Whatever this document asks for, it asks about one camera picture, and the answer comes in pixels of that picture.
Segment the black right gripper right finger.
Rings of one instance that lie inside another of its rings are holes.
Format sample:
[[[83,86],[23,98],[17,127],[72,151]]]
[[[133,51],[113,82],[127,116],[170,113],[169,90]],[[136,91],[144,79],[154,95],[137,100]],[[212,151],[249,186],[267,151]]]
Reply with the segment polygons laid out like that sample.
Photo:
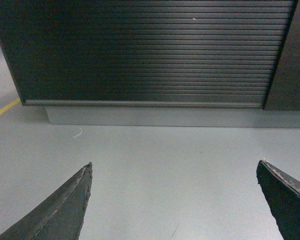
[[[300,240],[300,181],[266,160],[260,160],[256,177],[284,240]]]

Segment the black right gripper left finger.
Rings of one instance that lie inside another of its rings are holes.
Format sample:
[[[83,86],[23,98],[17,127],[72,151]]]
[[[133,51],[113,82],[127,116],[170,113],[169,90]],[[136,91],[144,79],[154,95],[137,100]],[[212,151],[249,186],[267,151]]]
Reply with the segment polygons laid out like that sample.
[[[18,222],[0,240],[78,240],[91,196],[89,162]]]

